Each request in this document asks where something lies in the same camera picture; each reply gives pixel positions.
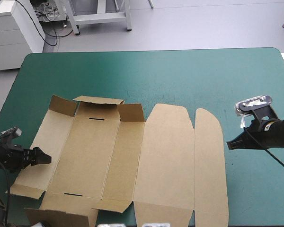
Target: power cord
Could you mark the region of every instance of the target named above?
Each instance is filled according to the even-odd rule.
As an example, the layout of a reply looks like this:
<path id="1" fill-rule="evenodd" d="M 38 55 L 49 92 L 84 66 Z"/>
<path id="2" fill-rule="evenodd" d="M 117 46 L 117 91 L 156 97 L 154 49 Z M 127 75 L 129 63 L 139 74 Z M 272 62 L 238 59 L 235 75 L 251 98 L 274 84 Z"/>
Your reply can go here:
<path id="1" fill-rule="evenodd" d="M 259 143 L 251 134 L 250 132 L 244 127 L 244 131 L 251 137 L 256 144 L 258 144 L 264 151 L 266 151 L 275 161 L 277 161 L 281 166 L 284 167 L 284 163 L 281 162 L 273 153 L 271 153 L 268 149 L 266 149 L 261 143 Z"/>
<path id="2" fill-rule="evenodd" d="M 8 172 L 6 170 L 6 168 L 4 167 L 4 165 L 0 162 L 0 167 L 3 169 L 4 174 L 5 174 L 5 179 L 6 179 L 6 185 L 8 188 L 8 200 L 7 200 L 7 204 L 6 204 L 6 211 L 5 211 L 5 218 L 4 218 L 4 225 L 5 227 L 9 227 L 8 226 L 8 216 L 9 216 L 9 203 L 10 203 L 10 183 L 9 183 L 9 176 L 8 176 Z"/>
<path id="3" fill-rule="evenodd" d="M 32 20 L 32 22 L 33 22 L 33 24 L 34 24 L 34 26 L 35 26 L 37 32 L 39 33 L 40 37 L 43 39 L 43 41 L 44 41 L 46 44 L 48 44 L 48 45 L 50 45 L 50 46 L 56 46 L 56 45 L 58 44 L 58 38 L 66 37 L 66 36 L 68 36 L 68 35 L 70 35 L 70 34 L 72 33 L 72 31 L 71 31 L 71 32 L 69 32 L 67 35 L 57 36 L 57 33 L 56 33 L 56 30 L 55 30 L 54 26 L 52 25 L 51 21 L 49 21 L 49 22 L 51 23 L 51 26 L 52 26 L 52 28 L 53 28 L 53 31 L 54 31 L 55 35 L 51 35 L 51 34 L 48 34 L 48 33 L 46 33 L 46 32 L 44 32 L 44 33 L 46 33 L 46 34 L 49 35 L 49 36 L 55 37 L 55 38 L 56 38 L 56 42 L 55 42 L 55 44 L 50 44 L 50 43 L 48 43 L 48 42 L 42 37 L 42 35 L 41 35 L 41 33 L 39 32 L 39 30 L 38 30 L 38 28 L 37 28 L 37 26 L 36 26 L 34 20 L 33 20 L 32 17 L 30 16 L 28 10 L 24 7 L 24 5 L 23 5 L 20 1 L 18 1 L 18 0 L 15 0 L 15 1 L 16 1 L 17 3 L 19 3 L 19 4 L 22 6 L 22 8 L 26 11 L 26 13 L 29 15 L 29 18 Z M 39 12 L 39 11 L 35 11 L 35 12 L 40 14 L 40 15 L 38 15 L 38 16 L 46 16 L 46 15 L 45 15 L 44 13 L 42 13 L 42 12 Z"/>

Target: flattened cardboard box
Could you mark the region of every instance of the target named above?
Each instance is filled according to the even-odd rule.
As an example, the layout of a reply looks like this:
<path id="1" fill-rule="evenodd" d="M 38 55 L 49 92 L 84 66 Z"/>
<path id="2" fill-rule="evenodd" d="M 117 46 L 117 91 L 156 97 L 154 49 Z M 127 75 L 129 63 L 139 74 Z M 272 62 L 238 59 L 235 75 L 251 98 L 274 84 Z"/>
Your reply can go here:
<path id="1" fill-rule="evenodd" d="M 30 222 L 93 227 L 97 209 L 123 212 L 134 201 L 138 226 L 187 226 L 195 200 L 194 128 L 187 110 L 157 104 L 144 122 L 140 104 L 74 100 L 78 107 L 52 97 L 32 144 L 52 163 L 22 170 L 11 187 L 13 194 L 35 199 L 46 191 L 40 210 L 26 210 Z"/>

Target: white table frame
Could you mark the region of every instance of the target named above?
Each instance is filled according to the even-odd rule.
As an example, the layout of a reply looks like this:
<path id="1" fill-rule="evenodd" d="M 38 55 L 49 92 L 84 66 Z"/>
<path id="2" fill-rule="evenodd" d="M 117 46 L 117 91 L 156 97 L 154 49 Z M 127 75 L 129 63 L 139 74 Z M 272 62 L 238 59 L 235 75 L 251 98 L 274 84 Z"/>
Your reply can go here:
<path id="1" fill-rule="evenodd" d="M 129 0 L 123 0 L 125 11 L 116 12 L 116 13 L 106 13 L 106 0 L 98 0 L 97 14 L 88 14 L 88 15 L 74 15 L 74 10 L 71 6 L 70 0 L 63 0 L 63 2 L 71 23 L 71 27 L 76 35 L 80 34 L 79 25 L 99 24 L 99 23 L 119 22 L 119 21 L 126 21 L 127 30 L 128 31 L 132 30 Z"/>

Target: gray floor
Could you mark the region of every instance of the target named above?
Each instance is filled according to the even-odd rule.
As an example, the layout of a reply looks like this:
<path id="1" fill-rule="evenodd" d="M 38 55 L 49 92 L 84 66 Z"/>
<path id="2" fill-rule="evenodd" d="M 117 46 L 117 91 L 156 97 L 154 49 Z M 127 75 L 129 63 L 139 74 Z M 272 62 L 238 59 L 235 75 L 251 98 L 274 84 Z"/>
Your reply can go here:
<path id="1" fill-rule="evenodd" d="M 45 52 L 142 51 L 275 47 L 284 52 L 284 0 L 131 0 L 133 30 L 125 23 L 86 25 Z M 76 14 L 94 13 L 94 0 L 72 0 Z M 107 11 L 114 10 L 107 0 Z M 63 35 L 70 26 L 62 29 Z M 0 71 L 0 110 L 17 70 Z"/>

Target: robotic arm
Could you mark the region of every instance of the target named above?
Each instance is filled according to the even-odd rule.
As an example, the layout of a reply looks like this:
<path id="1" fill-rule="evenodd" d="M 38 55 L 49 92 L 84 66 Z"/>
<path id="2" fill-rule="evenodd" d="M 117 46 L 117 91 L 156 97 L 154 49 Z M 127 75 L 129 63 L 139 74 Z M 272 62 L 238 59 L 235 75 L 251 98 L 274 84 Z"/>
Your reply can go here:
<path id="1" fill-rule="evenodd" d="M 277 117 L 271 103 L 270 96 L 257 96 L 236 103 L 235 111 L 242 116 L 244 132 L 227 142 L 230 150 L 284 148 L 284 120 Z M 245 127 L 244 117 L 249 115 L 254 116 L 254 120 Z"/>
<path id="2" fill-rule="evenodd" d="M 39 147 L 33 149 L 22 148 L 19 144 L 13 144 L 12 140 L 21 136 L 22 131 L 18 128 L 11 128 L 0 133 L 0 168 L 6 174 L 6 180 L 9 188 L 9 179 L 6 171 L 11 173 L 25 169 L 27 166 L 35 166 L 38 164 L 49 164 L 52 162 L 52 157 L 45 154 Z M 7 223 L 9 207 L 9 189 L 8 189 L 8 204 L 7 207 L 0 199 L 0 227 L 13 227 L 14 225 Z M 36 227 L 49 227 L 46 223 L 38 223 Z"/>

